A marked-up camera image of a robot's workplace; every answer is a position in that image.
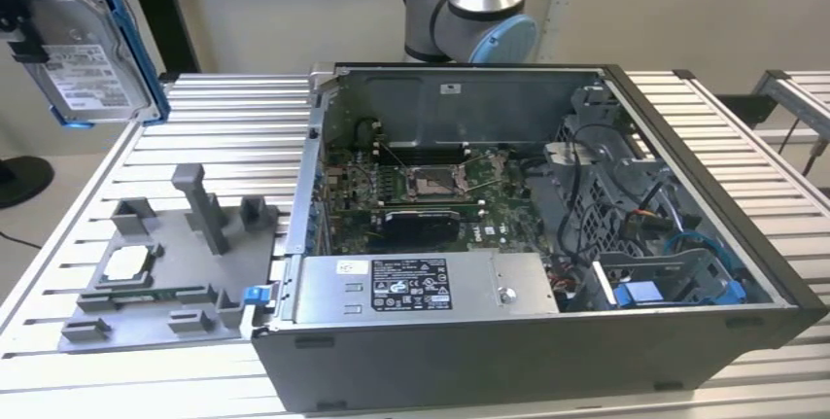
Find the blue latch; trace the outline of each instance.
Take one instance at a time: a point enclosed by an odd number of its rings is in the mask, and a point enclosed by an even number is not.
[[[248,286],[243,294],[244,305],[268,305],[271,302],[269,286]]]

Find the motherboard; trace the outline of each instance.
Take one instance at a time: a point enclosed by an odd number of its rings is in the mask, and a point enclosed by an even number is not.
[[[336,255],[401,252],[552,254],[506,146],[335,149],[325,160],[329,236]]]

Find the metal slotted worktable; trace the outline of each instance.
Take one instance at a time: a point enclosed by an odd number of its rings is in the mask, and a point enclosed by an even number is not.
[[[830,71],[767,71],[755,93],[774,98],[824,139],[830,139]]]
[[[703,164],[792,267],[830,304],[830,204],[695,80],[630,73]],[[0,309],[4,417],[248,417],[284,414],[247,341],[93,355],[56,352],[75,293],[91,276],[119,198],[157,209],[185,201],[173,164],[205,165],[221,200],[249,193],[279,205],[280,266],[308,105],[304,76],[183,76],[169,89],[169,123],[121,134],[80,198]],[[695,392],[408,411],[408,417],[724,418],[830,416],[830,320],[786,347],[742,356]]]

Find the gray 3d-printed holder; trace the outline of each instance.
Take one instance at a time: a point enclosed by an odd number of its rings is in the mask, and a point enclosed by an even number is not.
[[[61,352],[240,336],[245,287],[267,283],[279,210],[261,196],[219,207],[200,164],[180,164],[172,185],[191,210],[159,211],[147,198],[119,202],[116,233],[64,324]],[[135,274],[108,268],[119,249],[141,246]]]

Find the gray case exterior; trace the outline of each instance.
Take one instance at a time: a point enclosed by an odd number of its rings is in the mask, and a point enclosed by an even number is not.
[[[795,336],[803,327],[786,322],[796,313],[268,332],[253,348],[291,411],[536,402],[694,389],[743,353]]]

